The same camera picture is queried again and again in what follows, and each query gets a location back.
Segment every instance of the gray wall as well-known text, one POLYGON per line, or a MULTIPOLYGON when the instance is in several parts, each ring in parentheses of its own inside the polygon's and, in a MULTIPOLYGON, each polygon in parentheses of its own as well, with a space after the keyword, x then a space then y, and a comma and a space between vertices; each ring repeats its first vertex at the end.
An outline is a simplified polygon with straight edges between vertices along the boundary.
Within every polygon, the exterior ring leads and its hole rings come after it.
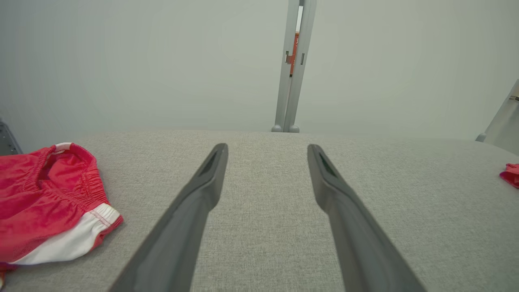
POLYGON ((301 132, 475 139, 519 78, 517 0, 319 1, 301 132))
POLYGON ((0 115, 24 152, 98 131, 269 131, 287 2, 0 2, 0 115))

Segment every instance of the red cloth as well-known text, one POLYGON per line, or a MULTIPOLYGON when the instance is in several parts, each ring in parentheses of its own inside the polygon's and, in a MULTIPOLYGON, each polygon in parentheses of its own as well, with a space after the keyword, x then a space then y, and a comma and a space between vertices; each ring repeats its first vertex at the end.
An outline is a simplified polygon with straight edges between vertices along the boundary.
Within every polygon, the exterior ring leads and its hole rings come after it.
POLYGON ((499 176, 519 189, 519 164, 508 163, 507 169, 501 172, 499 176))
POLYGON ((84 148, 61 143, 0 157, 0 273, 77 258, 121 223, 84 148))

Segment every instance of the white stripe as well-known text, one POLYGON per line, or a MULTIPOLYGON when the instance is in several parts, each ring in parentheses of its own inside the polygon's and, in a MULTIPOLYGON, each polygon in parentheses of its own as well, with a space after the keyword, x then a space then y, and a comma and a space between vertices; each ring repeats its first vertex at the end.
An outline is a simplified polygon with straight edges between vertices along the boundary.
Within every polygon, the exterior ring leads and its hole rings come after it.
POLYGON ((92 249, 95 239, 119 217, 108 204, 85 213, 72 229, 53 236, 12 264, 38 264, 76 259, 92 249))

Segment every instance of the gray fabric surface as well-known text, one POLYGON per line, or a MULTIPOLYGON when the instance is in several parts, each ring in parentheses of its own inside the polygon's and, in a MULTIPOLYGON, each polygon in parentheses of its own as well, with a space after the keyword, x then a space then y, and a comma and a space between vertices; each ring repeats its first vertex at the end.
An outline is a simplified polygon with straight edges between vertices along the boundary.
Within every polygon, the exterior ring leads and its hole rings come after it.
POLYGON ((174 131, 76 141, 98 159, 125 223, 71 262, 21 267, 6 291, 100 291, 219 142, 229 145, 220 202, 192 290, 344 289, 306 147, 317 143, 428 289, 519 290, 519 190, 498 174, 519 156, 458 140, 174 131))

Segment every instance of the gray support rod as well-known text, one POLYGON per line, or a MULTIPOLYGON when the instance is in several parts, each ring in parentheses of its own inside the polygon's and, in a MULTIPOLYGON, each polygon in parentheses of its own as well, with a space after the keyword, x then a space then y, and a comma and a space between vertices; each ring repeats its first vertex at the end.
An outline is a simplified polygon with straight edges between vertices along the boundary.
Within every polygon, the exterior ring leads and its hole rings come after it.
POLYGON ((278 106, 276 108, 276 120, 272 132, 282 132, 285 121, 286 99, 289 93, 290 67, 291 63, 286 62, 287 57, 294 51, 295 27, 297 24, 297 11, 299 0, 289 0, 289 8, 286 15, 285 41, 283 44, 283 55, 281 59, 281 75, 279 77, 278 106))
POLYGON ((283 123, 283 132, 299 132, 299 128, 294 125, 295 114, 297 112, 297 104, 299 103, 301 85, 303 84, 305 65, 309 58, 308 48, 310 47, 310 38, 312 36, 316 7, 317 0, 304 0, 303 16, 301 18, 301 28, 299 30, 299 42, 297 44, 297 56, 294 73, 292 74, 289 101, 286 107, 285 121, 283 123))

